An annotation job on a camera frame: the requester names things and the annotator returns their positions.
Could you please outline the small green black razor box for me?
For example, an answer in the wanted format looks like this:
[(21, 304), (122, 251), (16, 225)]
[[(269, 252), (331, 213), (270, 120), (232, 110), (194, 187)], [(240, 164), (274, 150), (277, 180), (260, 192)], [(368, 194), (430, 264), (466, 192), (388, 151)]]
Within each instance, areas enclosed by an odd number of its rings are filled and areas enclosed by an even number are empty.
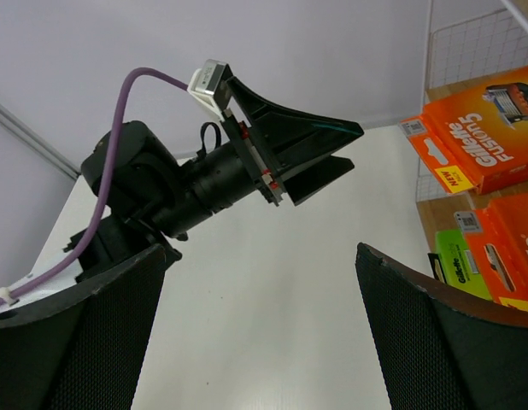
[(427, 255), (436, 280), (473, 296), (492, 300), (460, 230), (438, 231), (435, 234), (435, 251)]

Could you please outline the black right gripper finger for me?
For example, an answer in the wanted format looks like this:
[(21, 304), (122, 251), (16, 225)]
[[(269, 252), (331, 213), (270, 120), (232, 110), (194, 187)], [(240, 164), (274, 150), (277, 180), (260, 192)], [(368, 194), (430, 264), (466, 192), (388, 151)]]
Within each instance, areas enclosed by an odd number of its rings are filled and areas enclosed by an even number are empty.
[(285, 181), (287, 194), (293, 204), (298, 206), (354, 168), (354, 163), (348, 158), (328, 156), (287, 179)]

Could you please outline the orange Fusion5 box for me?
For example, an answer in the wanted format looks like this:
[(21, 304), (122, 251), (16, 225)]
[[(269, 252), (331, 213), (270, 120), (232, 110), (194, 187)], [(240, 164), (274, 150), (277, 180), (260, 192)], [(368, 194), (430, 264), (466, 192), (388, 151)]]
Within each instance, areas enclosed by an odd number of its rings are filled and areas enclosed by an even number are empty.
[(492, 300), (528, 312), (528, 193), (492, 199), (454, 219)]
[(528, 180), (528, 66), (429, 102), (400, 127), (449, 194)]

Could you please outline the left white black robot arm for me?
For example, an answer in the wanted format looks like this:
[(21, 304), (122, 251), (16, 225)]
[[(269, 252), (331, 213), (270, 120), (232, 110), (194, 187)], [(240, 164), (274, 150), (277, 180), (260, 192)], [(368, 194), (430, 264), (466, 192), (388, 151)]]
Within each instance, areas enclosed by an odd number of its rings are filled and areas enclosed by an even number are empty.
[[(214, 131), (214, 146), (179, 163), (147, 125), (126, 120), (130, 91), (141, 77), (175, 86), (207, 109), (212, 118), (202, 129)], [(88, 226), (53, 267), (0, 288), (0, 313), (65, 290), (155, 243), (184, 241), (190, 229), (253, 192), (271, 204), (287, 196), (299, 205), (352, 170), (338, 151), (363, 133), (354, 121), (271, 102), (226, 66), (197, 70), (189, 83), (134, 69), (120, 88), (110, 132), (81, 167), (97, 197)]]

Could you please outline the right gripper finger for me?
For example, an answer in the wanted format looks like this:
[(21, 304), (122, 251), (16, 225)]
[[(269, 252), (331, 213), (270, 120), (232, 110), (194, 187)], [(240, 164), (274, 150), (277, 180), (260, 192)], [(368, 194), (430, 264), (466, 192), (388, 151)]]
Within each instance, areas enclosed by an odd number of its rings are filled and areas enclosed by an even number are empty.
[(155, 245), (0, 313), (0, 409), (130, 408), (166, 270)]
[(359, 243), (355, 270), (394, 409), (528, 409), (528, 313)]

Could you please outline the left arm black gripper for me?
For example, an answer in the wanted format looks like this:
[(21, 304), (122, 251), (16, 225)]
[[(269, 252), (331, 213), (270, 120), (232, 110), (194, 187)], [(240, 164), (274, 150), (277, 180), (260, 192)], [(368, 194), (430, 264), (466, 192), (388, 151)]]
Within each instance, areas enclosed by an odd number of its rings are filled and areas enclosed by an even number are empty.
[[(363, 135), (360, 124), (287, 108), (252, 91), (237, 77), (226, 81), (249, 121), (250, 136), (272, 170), (282, 179), (323, 161)], [(106, 204), (128, 225), (141, 224), (170, 238), (180, 237), (214, 214), (231, 207), (257, 189), (247, 165), (232, 142), (216, 145), (179, 164), (165, 145), (140, 120), (124, 123), (113, 165)]]

